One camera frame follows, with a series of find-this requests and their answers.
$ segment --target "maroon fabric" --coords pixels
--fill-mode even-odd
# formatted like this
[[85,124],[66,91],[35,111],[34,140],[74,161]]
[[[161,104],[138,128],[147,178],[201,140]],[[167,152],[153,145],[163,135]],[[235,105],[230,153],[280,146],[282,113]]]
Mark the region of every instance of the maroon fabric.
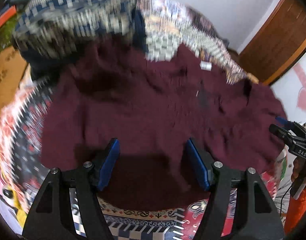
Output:
[[200,69],[184,45],[171,62],[149,62],[113,41],[90,44],[62,73],[42,136],[42,164],[73,169],[110,138],[121,154],[101,196],[124,209],[160,210],[206,197],[183,154],[194,137],[231,168],[263,172],[283,144],[269,133],[285,117],[271,89],[226,84],[218,67]]

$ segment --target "person's hand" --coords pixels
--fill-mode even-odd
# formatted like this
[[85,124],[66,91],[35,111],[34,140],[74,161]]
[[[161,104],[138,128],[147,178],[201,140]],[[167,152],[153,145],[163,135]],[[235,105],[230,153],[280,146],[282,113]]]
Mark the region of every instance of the person's hand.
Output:
[[293,165],[294,165],[294,168],[293,168],[293,173],[291,175],[291,181],[294,182],[295,179],[299,176],[299,172],[301,171],[302,167],[303,167],[303,164],[304,164],[304,159],[300,158],[300,157],[296,157],[294,162],[293,162]]

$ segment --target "wooden furniture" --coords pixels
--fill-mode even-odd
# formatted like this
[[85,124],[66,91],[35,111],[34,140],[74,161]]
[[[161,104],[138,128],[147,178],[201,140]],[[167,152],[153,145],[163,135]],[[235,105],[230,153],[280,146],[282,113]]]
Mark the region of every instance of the wooden furniture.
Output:
[[239,56],[240,66],[264,84],[282,75],[306,49],[306,11],[297,0],[280,0]]

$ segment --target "orange sleeve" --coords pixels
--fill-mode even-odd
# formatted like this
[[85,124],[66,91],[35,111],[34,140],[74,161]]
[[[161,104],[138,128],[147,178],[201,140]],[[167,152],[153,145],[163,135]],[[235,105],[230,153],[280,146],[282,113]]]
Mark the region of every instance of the orange sleeve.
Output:
[[289,208],[284,224],[285,234],[288,234],[297,225],[305,211],[306,188],[302,191],[300,197],[297,200],[290,197]]

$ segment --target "silver bolt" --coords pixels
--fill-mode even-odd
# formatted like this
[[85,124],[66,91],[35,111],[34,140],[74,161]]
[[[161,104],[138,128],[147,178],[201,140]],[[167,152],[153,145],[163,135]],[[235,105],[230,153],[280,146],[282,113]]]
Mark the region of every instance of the silver bolt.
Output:
[[255,174],[257,172],[255,168],[248,168],[247,171],[251,174]]
[[221,163],[221,162],[215,162],[215,163],[214,163],[214,166],[217,167],[217,168],[222,168],[222,167],[223,167],[223,163]]
[[93,164],[92,164],[92,162],[84,162],[84,164],[83,164],[83,166],[85,167],[85,168],[89,168],[89,167],[91,167]]
[[52,168],[52,169],[51,169],[51,173],[52,173],[52,174],[56,174],[57,172],[58,172],[58,168]]

